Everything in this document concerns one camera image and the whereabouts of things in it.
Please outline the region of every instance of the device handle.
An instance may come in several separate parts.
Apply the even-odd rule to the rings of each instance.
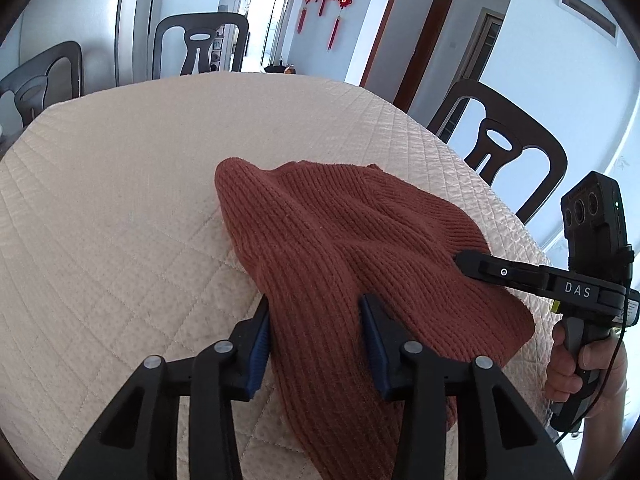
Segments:
[[[582,379],[582,388],[571,394],[567,402],[552,404],[551,427],[562,433],[577,431],[585,410],[589,407],[591,396],[596,392],[600,370],[582,370],[577,364],[580,349],[594,341],[601,341],[610,335],[610,328],[584,322],[577,317],[562,316],[564,327],[564,347],[576,362],[575,373]]]

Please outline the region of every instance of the air vent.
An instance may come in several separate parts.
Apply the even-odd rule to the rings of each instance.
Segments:
[[[615,41],[618,38],[618,26],[584,1],[560,0],[560,6],[581,19],[584,19],[591,27],[595,28],[610,40]]]

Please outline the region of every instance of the black cable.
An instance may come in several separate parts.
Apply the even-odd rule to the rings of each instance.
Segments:
[[[602,380],[602,384],[600,385],[600,389],[598,390],[598,393],[596,394],[596,396],[593,399],[593,401],[591,402],[591,404],[587,407],[587,409],[584,410],[584,413],[580,417],[578,417],[578,420],[583,420],[585,416],[589,415],[589,412],[593,409],[593,407],[596,405],[596,403],[600,400],[600,397],[602,396],[602,393],[604,391],[604,387],[607,384],[607,380],[609,380],[609,376],[611,375],[611,371],[613,370],[613,365],[616,362],[616,357],[618,357],[618,352],[620,351],[620,347],[622,346],[622,338],[625,336],[626,322],[627,322],[627,317],[628,317],[629,294],[630,294],[630,292],[631,292],[631,280],[628,280],[628,282],[626,283],[625,302],[623,304],[624,308],[623,308],[623,312],[622,312],[622,329],[620,330],[620,337],[618,338],[618,342],[616,344],[616,349],[613,351],[613,355],[611,356],[611,361],[609,361],[609,366],[607,367],[607,372],[604,375],[604,379]],[[558,444],[560,444],[561,440],[564,439],[564,437],[566,437],[569,433],[571,433],[571,432],[570,431],[565,431],[560,437],[558,437],[558,439],[554,442],[554,444],[556,444],[556,446]]]

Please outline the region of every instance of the quilted stitching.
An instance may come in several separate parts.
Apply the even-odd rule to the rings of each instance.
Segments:
[[[40,480],[59,474],[146,355],[194,355],[257,307],[212,186],[228,156],[263,168],[303,158],[375,163],[464,209],[493,254],[546,263],[455,153],[360,88],[217,73],[50,107],[0,162],[0,427]],[[504,371],[545,420],[554,316],[547,301],[514,294],[536,333]],[[319,479],[284,423],[270,368],[234,414],[247,479]],[[187,478],[188,399],[178,423],[178,476]],[[456,431],[447,478],[457,474]]]

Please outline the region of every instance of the wooden door frame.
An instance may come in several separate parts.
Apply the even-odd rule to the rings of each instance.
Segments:
[[[407,112],[409,110],[409,106],[411,106],[411,103],[414,100],[415,93],[418,90],[418,86],[420,86],[422,76],[424,76],[424,72],[427,69],[431,56],[433,55],[433,50],[438,38],[440,37],[444,22],[447,19],[447,14],[449,13],[449,7],[451,6],[452,1],[453,0],[433,0],[431,3],[427,17],[424,20],[422,31],[415,45],[414,54],[409,61],[409,65],[407,66],[402,82],[400,83],[400,88],[398,89],[398,93],[394,99],[394,105],[400,108],[403,112]],[[376,39],[374,40],[369,54],[369,59],[367,60],[367,65],[362,74],[362,79],[360,81],[360,86],[362,87],[364,87],[367,82],[367,78],[369,77],[369,73],[378,52],[378,47],[380,46],[380,41],[382,40],[382,35],[384,34],[386,23],[388,22],[394,2],[395,0],[389,0],[386,4]]]

